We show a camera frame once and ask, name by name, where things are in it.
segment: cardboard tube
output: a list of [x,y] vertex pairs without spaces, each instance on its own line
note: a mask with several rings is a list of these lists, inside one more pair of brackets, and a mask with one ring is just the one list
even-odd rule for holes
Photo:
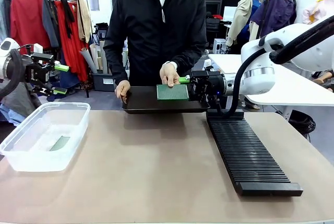
[[105,57],[105,51],[103,49],[104,41],[100,41],[100,48],[101,48],[101,57],[102,57],[102,69],[104,74],[108,74],[108,63]]
[[87,48],[83,48],[83,49],[81,49],[80,53],[85,58],[86,62],[88,63],[88,65],[90,67],[90,69],[92,70],[92,72],[94,74],[97,74],[98,71],[97,71],[97,69],[96,69],[96,67],[94,65],[94,61],[93,61],[92,57],[90,56],[90,53],[89,53],[88,49]]
[[102,57],[98,57],[99,70],[102,70]]
[[98,49],[96,48],[95,43],[91,44],[89,46],[90,48],[90,52],[92,53],[92,57],[93,57],[93,61],[94,61],[94,65],[96,67],[96,69],[99,69],[99,62],[98,62]]

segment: man's hand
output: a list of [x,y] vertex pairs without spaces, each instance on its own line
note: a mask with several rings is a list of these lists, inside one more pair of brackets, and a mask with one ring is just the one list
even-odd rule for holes
[[117,98],[121,98],[121,100],[126,104],[126,94],[128,90],[130,90],[130,82],[127,80],[122,80],[118,86],[116,87],[115,94]]
[[163,85],[173,87],[174,85],[180,84],[179,75],[175,70],[175,67],[171,63],[164,64],[160,69],[160,78]]

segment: green component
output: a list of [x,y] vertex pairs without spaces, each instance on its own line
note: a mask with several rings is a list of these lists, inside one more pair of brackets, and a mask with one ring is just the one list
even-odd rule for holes
[[61,148],[63,148],[66,143],[68,142],[69,137],[62,136],[57,140],[56,144],[53,145],[53,147],[50,149],[50,151],[57,151]]
[[157,85],[158,100],[189,100],[187,85]]
[[63,71],[63,72],[67,72],[69,70],[69,66],[57,65],[57,66],[54,67],[54,69],[59,70],[59,71]]
[[190,80],[187,80],[186,77],[180,77],[178,80],[181,84],[187,84],[190,82]]
[[58,93],[61,93],[62,95],[65,95],[67,93],[67,89],[61,88],[61,87],[55,87],[53,89],[53,94],[57,95]]

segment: gray garment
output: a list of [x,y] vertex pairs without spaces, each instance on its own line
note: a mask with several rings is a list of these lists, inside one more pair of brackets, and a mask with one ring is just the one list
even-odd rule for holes
[[[4,88],[9,81],[0,84],[0,89]],[[3,105],[21,114],[24,117],[30,115],[36,108],[41,105],[38,97],[34,93],[30,93],[32,87],[30,84],[20,82],[17,88],[1,101]]]
[[59,48],[58,39],[52,24],[50,10],[48,8],[47,0],[43,0],[43,26],[51,43],[51,47]]
[[0,42],[10,36],[7,35],[8,29],[5,19],[5,3],[4,0],[0,0]]

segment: black zip-up jacket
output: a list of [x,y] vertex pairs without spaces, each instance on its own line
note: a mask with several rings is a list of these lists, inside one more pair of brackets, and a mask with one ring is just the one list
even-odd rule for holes
[[116,84],[127,79],[122,51],[128,38],[132,86],[161,83],[159,71],[174,61],[182,75],[200,59],[206,44],[205,0],[117,0],[104,50]]

